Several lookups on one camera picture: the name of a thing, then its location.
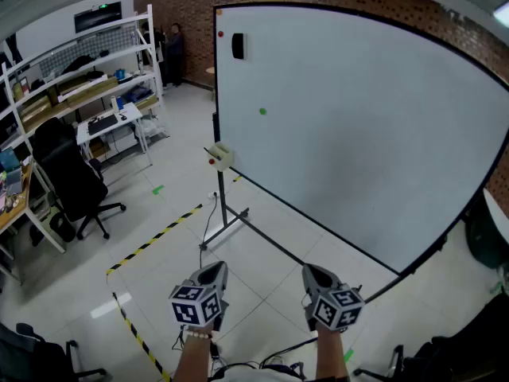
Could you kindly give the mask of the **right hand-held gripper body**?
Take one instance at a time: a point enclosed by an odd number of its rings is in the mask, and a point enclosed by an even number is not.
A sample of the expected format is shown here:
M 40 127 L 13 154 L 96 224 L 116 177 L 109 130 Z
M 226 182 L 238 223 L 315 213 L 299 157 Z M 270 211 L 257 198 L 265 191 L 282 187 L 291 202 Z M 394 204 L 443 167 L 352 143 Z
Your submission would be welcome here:
M 331 271 L 310 263 L 302 267 L 305 293 L 311 303 L 305 307 L 305 319 L 310 331 L 322 324 L 329 331 L 344 332 L 354 325 L 365 301 L 358 287 L 350 287 Z

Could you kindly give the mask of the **person's left forearm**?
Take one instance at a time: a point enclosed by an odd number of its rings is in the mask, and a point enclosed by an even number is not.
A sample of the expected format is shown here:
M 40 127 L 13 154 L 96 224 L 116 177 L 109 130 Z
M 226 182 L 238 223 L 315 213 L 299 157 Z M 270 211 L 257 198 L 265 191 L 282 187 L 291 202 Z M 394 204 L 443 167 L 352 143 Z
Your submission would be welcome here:
M 173 382 L 207 382 L 210 345 L 214 325 L 203 328 L 191 327 L 186 332 L 184 348 L 181 353 Z

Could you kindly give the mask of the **yellow black floor tape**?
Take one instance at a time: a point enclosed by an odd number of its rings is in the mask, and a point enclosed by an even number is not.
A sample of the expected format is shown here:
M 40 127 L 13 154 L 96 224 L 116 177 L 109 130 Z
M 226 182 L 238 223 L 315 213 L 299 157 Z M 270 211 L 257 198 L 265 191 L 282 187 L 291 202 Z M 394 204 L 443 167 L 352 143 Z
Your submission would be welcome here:
M 124 266 L 128 262 L 132 261 L 136 256 L 138 256 L 140 253 L 148 249 L 151 245 L 155 244 L 160 238 L 162 238 L 166 233 L 172 231 L 176 226 L 179 224 L 182 224 L 184 221 L 186 221 L 189 217 L 196 214 L 198 211 L 200 211 L 204 207 L 203 204 L 198 204 L 194 209 L 190 210 L 189 212 L 185 213 L 184 215 L 180 216 L 178 219 L 176 219 L 174 222 L 163 228 L 160 232 L 156 233 L 150 240 L 143 243 L 141 246 L 136 248 L 134 251 L 132 251 L 127 256 L 120 259 L 117 263 L 112 265 L 110 268 L 106 271 L 106 283 L 108 287 L 111 289 L 111 294 L 114 299 L 115 307 L 117 308 L 118 312 L 120 313 L 124 323 L 126 324 L 127 329 L 130 331 L 130 333 L 134 336 L 134 339 L 141 347 L 142 351 L 145 353 L 145 355 L 148 356 L 150 359 L 150 362 L 156 367 L 156 370 L 160 374 L 160 377 L 163 379 L 164 382 L 172 382 L 172 377 L 169 375 L 169 373 L 164 369 L 162 364 L 158 361 L 158 359 L 155 357 L 153 351 L 150 349 L 150 347 L 146 344 L 146 342 L 142 339 L 141 334 L 138 332 L 137 328 L 135 327 L 135 324 L 128 318 L 125 309 L 122 306 L 122 303 L 119 301 L 119 297 L 117 293 L 110 287 L 109 285 L 109 277 L 112 273 L 117 271 L 120 267 Z

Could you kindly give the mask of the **black whiteboard stand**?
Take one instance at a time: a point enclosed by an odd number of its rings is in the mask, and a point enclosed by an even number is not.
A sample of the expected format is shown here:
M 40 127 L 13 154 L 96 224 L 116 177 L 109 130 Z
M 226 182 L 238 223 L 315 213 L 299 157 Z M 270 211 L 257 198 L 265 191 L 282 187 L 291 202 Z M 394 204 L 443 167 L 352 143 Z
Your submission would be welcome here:
M 258 235 L 260 235 L 265 241 L 269 242 L 271 245 L 273 245 L 274 247 L 276 247 L 280 252 L 282 252 L 284 255 L 288 256 L 289 258 L 291 258 L 295 263 L 297 263 L 298 265 L 300 265 L 301 267 L 305 264 L 305 262 L 298 258 L 294 253 L 290 252 L 287 248 L 283 247 L 281 244 L 279 244 L 277 241 L 275 241 L 274 239 L 272 239 L 271 237 L 269 237 L 265 232 L 263 232 L 261 229 L 259 229 L 258 227 L 256 227 L 255 225 L 253 224 L 250 224 L 248 221 L 247 221 L 247 215 L 248 215 L 248 210 L 247 212 L 236 212 L 233 208 L 231 208 L 227 202 L 226 202 L 226 191 L 225 191 L 225 187 L 224 187 L 224 178 L 223 178 L 223 173 L 221 172 L 218 172 L 218 184 L 219 184 L 219 204 L 220 204 L 220 210 L 221 210 L 221 213 L 222 213 L 222 217 L 223 217 L 223 226 L 224 228 L 226 227 L 226 219 L 227 219 L 227 212 L 230 212 L 237 220 L 241 220 L 248 228 L 252 229 L 255 233 L 257 233 Z M 262 186 L 254 183 L 251 179 L 247 178 L 245 175 L 243 174 L 239 174 L 239 176 L 241 178 L 245 178 L 247 179 L 251 184 L 257 186 L 259 189 L 261 189 L 263 192 L 269 194 L 270 196 L 272 196 L 275 200 L 279 201 L 280 203 L 282 203 L 285 207 L 288 207 L 290 208 L 293 212 L 296 212 L 297 214 L 299 214 L 300 216 L 303 216 L 306 220 L 309 220 L 311 221 L 313 224 L 317 225 L 318 227 L 324 229 L 326 232 L 334 235 L 336 238 L 340 238 L 339 235 L 333 233 L 332 231 L 326 229 L 323 225 L 321 224 L 318 224 L 314 219 L 312 219 L 310 216 L 304 214 L 303 212 L 301 212 L 300 210 L 294 208 L 292 205 L 290 205 L 288 202 L 286 201 L 283 201 L 280 197 L 277 197 L 275 194 L 273 194 L 272 192 L 270 191 L 267 191 L 266 189 L 264 189 Z M 388 292 L 389 290 L 391 290 L 393 287 L 396 287 L 399 283 L 401 283 L 404 279 L 406 279 L 410 274 L 409 273 L 406 273 L 405 275 L 399 275 L 397 276 L 394 280 L 392 280 L 390 283 L 388 283 L 386 286 L 384 286 L 383 288 L 381 288 L 380 290 L 376 291 L 374 294 L 372 294 L 370 297 L 368 297 L 366 299 L 366 303 L 369 303 L 369 302 L 373 302 L 375 301 L 377 298 L 381 297 L 383 294 L 385 294 L 386 292 Z

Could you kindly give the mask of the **black chair with bag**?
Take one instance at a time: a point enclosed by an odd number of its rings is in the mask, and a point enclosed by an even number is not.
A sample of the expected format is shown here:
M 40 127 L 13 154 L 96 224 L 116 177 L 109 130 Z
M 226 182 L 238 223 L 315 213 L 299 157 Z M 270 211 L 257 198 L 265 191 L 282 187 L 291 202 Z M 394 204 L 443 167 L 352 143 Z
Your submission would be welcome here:
M 433 337 L 412 357 L 394 348 L 390 370 L 357 368 L 378 382 L 509 382 L 509 295 L 497 294 L 461 331 Z

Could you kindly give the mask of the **black waste bin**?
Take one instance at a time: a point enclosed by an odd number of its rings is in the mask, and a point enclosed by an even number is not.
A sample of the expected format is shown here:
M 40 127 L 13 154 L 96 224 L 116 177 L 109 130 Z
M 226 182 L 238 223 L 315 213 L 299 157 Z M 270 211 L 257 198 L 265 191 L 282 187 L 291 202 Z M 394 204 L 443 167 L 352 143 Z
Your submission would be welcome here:
M 65 243 L 72 242 L 76 237 L 74 226 L 62 212 L 57 212 L 51 218 L 49 226 Z

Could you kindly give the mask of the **black office chair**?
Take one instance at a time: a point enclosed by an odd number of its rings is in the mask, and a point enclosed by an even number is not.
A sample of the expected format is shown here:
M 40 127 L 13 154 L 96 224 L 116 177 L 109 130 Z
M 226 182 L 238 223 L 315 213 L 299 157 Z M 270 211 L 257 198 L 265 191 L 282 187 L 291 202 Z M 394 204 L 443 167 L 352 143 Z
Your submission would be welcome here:
M 99 214 L 116 208 L 124 212 L 126 206 L 120 202 L 103 203 L 108 189 L 103 182 L 101 165 L 94 158 L 88 162 L 84 160 L 72 125 L 56 117 L 43 122 L 33 135 L 33 156 L 54 187 L 61 201 L 61 212 L 71 222 L 82 221 L 77 239 L 84 238 L 83 230 L 91 220 L 96 221 L 103 238 L 109 239 L 110 234 Z

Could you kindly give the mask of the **large whiteboard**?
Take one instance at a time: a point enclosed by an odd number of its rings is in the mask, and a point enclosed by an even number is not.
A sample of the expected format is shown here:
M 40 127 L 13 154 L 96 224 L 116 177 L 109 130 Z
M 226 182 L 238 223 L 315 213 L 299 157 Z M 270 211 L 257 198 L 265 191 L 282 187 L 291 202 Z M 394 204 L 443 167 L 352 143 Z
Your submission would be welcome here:
M 397 275 L 457 222 L 509 142 L 509 81 L 408 25 L 247 3 L 217 6 L 214 33 L 232 169 Z M 233 33 L 247 35 L 245 60 Z

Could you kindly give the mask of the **black keyboard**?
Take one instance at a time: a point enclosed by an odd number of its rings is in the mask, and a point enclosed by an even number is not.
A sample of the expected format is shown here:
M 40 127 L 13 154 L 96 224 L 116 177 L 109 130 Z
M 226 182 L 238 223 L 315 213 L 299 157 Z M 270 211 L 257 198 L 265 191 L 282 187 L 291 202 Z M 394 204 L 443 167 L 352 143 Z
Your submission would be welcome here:
M 111 114 L 101 118 L 94 118 L 88 123 L 88 134 L 94 135 L 101 131 L 105 131 L 109 127 L 114 126 L 118 122 L 115 114 Z

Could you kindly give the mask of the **white round table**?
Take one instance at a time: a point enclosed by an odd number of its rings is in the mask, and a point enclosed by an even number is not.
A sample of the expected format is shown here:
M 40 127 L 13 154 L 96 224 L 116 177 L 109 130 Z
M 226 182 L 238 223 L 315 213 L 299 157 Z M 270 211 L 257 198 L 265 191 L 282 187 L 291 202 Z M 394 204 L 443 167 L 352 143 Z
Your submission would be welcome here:
M 484 199 L 486 201 L 489 214 L 497 228 L 499 234 L 509 244 L 509 218 L 496 203 L 493 196 L 486 190 L 483 190 Z

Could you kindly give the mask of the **wooden desk with white legs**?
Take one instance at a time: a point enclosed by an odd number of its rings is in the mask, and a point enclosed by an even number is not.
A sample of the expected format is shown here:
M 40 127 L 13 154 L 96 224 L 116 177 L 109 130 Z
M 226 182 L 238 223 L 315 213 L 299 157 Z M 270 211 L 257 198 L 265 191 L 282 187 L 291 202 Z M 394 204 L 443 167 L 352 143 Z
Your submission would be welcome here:
M 60 253 L 66 252 L 64 241 L 55 237 L 43 225 L 42 220 L 32 211 L 29 206 L 30 183 L 32 180 L 33 172 L 39 173 L 37 164 L 32 157 L 28 158 L 27 163 L 21 164 L 22 169 L 22 191 L 16 195 L 16 201 L 12 202 L 12 209 L 7 212 L 7 196 L 4 196 L 3 210 L 0 209 L 0 273 L 3 273 L 7 278 L 12 279 L 18 285 L 22 284 L 21 279 L 13 273 L 13 271 L 4 264 L 4 256 L 13 262 L 15 260 L 14 253 L 2 242 L 2 234 L 9 231 L 13 225 L 23 216 L 26 216 L 30 222 L 41 232 L 43 237 L 52 244 Z

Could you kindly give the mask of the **long cardboard box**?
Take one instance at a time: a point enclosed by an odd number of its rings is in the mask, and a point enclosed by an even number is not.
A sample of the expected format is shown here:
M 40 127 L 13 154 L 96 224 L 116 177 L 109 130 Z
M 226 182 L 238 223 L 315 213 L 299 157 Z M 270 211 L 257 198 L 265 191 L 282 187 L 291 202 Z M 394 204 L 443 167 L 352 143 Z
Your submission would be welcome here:
M 76 93 L 75 95 L 71 95 L 68 99 L 66 99 L 68 106 L 72 107 L 77 105 L 78 103 L 82 103 L 84 101 L 89 100 L 90 98 L 97 96 L 100 93 L 106 92 L 118 85 L 118 79 L 115 76 L 109 77 L 107 80 L 104 80 L 98 84 L 90 86 L 89 88 L 84 89 L 81 92 Z

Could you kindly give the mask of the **white metal shelving rack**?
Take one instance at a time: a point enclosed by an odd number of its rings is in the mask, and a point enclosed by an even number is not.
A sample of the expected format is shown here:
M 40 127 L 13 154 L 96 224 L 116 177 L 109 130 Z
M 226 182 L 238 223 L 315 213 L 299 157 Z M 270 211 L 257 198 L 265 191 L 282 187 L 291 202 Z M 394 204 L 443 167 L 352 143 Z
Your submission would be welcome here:
M 142 24 L 149 23 L 150 43 L 142 36 Z M 138 42 L 128 49 L 108 54 L 100 53 L 85 68 L 75 72 L 62 74 L 52 72 L 43 77 L 40 62 L 54 53 L 73 46 L 77 41 L 94 37 L 106 30 L 122 26 L 136 27 Z M 144 115 L 149 115 L 158 126 L 158 134 L 167 134 L 168 123 L 162 114 L 162 83 L 155 49 L 153 15 L 150 11 L 130 18 L 109 22 L 76 34 L 74 37 L 58 44 L 52 49 L 33 55 L 11 68 L 2 67 L 2 84 L 5 86 L 8 107 L 0 111 L 0 122 L 14 117 L 15 130 L 9 138 L 0 140 L 0 151 L 9 147 L 15 149 L 21 144 L 26 145 L 29 152 L 33 151 L 33 135 L 35 130 L 46 120 L 56 117 L 62 119 L 74 115 L 75 132 L 80 123 L 98 118 L 99 114 L 113 110 L 111 97 L 122 98 L 123 106 L 133 103 Z M 142 63 L 142 51 L 147 51 L 153 62 L 153 69 L 146 71 Z M 115 76 L 118 69 L 125 70 L 125 78 L 118 80 L 118 85 L 100 93 L 87 101 L 69 107 L 66 99 L 98 84 L 109 77 Z M 115 131 L 100 137 L 106 139 L 100 160 L 121 153 L 124 145 L 115 137 Z

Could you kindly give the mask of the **checkered pattern board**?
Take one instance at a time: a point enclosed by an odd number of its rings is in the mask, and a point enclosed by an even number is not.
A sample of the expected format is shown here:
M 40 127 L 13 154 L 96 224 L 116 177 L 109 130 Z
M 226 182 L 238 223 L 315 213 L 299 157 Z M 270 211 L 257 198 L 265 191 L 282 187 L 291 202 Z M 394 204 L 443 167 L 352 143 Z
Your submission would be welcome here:
M 89 56 L 92 60 L 100 57 L 100 53 L 108 51 L 115 53 L 134 46 L 138 42 L 136 27 L 134 25 L 122 26 L 106 30 L 77 41 L 75 45 L 68 46 L 58 53 L 45 58 L 40 62 L 43 77 L 52 72 L 63 72 L 74 60 L 81 56 Z

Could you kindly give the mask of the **ceiling light panel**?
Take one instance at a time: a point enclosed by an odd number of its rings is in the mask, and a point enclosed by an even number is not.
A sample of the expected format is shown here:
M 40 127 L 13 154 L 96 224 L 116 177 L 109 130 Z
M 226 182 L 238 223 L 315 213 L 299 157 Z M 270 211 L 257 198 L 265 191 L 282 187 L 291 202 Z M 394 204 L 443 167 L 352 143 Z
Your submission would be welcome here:
M 503 26 L 509 28 L 509 1 L 493 11 L 493 17 Z

